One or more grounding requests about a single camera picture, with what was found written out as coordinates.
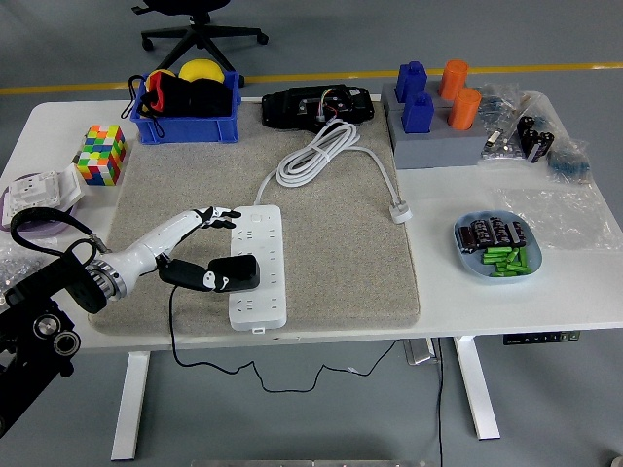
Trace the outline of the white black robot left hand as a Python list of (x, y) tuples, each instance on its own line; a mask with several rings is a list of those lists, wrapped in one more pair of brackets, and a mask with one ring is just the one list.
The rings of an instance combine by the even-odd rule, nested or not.
[(99, 256), (112, 269), (112, 280), (117, 289), (114, 298), (124, 298), (132, 292), (141, 275), (157, 268), (157, 259), (169, 256), (172, 250), (197, 229), (210, 227), (233, 229), (233, 219), (240, 212), (223, 207), (207, 207), (181, 212), (146, 233), (131, 246), (120, 252)]

